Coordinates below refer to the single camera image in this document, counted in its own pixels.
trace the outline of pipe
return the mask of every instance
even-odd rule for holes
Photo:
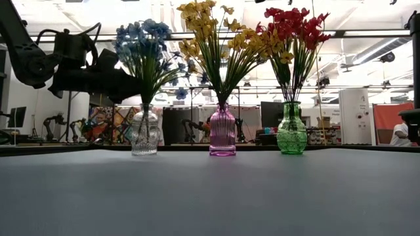
[[[411,37],[399,37],[394,39],[383,39],[352,58],[352,65],[357,66],[378,58],[408,42]]]

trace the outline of pink glass vase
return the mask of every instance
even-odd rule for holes
[[[235,117],[229,112],[228,104],[217,104],[217,111],[210,118],[210,155],[236,155]]]

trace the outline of black stand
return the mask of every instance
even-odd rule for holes
[[[246,144],[246,140],[245,140],[245,135],[243,134],[243,119],[241,119],[241,89],[239,87],[238,88],[238,118],[235,119],[235,125],[236,125],[236,130],[238,132],[238,135],[236,136],[238,138],[238,142],[242,143],[242,144]]]
[[[413,37],[413,90],[414,109],[401,111],[399,115],[407,123],[408,138],[412,142],[420,143],[420,14],[414,11],[405,28]]]

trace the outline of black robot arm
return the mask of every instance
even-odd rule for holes
[[[87,33],[98,28],[92,40]],[[10,62],[16,78],[25,85],[40,89],[45,81],[54,76],[49,90],[57,97],[62,91],[101,93],[108,95],[114,103],[138,94],[139,84],[134,77],[122,69],[114,69],[118,62],[116,53],[104,49],[100,55],[95,43],[100,31],[100,23],[77,35],[71,35],[68,29],[58,32],[45,29],[33,42],[25,29],[11,0],[0,0],[0,34],[5,40]],[[53,32],[54,52],[46,55],[38,42],[42,34]],[[92,52],[93,62],[86,63],[86,55]]]
[[[16,78],[39,89],[54,75],[57,55],[46,55],[31,39],[11,0],[0,1],[0,34],[9,50]]]

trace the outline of clear glass vase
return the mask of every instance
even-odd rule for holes
[[[151,155],[158,152],[160,139],[159,118],[151,104],[141,104],[141,111],[133,117],[131,155]]]
[[[285,102],[283,105],[283,120],[277,132],[277,145],[283,154],[302,154],[308,142],[305,124],[299,117],[299,104]]]
[[[236,155],[235,117],[229,112],[228,104],[217,104],[217,110],[210,118],[210,155]]]

